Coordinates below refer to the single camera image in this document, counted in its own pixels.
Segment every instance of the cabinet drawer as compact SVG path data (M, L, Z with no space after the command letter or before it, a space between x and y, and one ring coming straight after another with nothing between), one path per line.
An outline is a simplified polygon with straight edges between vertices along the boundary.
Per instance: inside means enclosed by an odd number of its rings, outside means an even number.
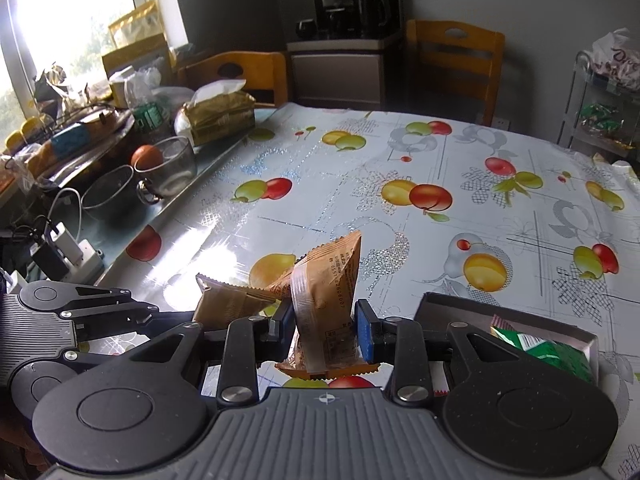
M379 104L384 99L379 54L299 54L291 63L300 101Z

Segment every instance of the screw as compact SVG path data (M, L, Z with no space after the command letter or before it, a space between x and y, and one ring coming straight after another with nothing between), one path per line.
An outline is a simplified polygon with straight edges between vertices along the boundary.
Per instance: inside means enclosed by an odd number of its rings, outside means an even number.
M403 386L398 390L398 397L404 402L420 402L429 397L429 391L423 386Z
M251 390L246 386L229 386L222 390L222 398L226 400L226 402L239 404L241 402L247 402L252 396Z

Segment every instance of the open box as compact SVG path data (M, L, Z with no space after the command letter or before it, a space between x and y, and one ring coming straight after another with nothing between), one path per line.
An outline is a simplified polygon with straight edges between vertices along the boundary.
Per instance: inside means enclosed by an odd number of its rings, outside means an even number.
M598 338L577 326L503 306L435 292L428 292L422 297L414 319L424 330L444 332L449 323L463 321L489 332L494 316L508 321L518 332L566 343L582 351L591 367L594 382L598 384Z

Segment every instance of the gray wall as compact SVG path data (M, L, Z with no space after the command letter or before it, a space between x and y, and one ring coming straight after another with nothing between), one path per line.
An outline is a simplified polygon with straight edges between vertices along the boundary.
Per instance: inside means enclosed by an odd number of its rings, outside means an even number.
M178 0L197 50L284 50L276 0Z
M284 34L313 17L313 0L278 0ZM640 36L640 0L404 0L406 18L458 20L506 36L496 115L511 130L554 140L578 50L611 30Z

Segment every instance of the green snack bag on shelf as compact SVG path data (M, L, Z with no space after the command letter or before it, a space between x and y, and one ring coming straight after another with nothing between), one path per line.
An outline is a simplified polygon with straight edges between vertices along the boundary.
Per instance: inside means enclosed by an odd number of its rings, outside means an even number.
M593 375L587 357L571 345L540 339L497 326L491 327L491 333L527 354L593 384Z

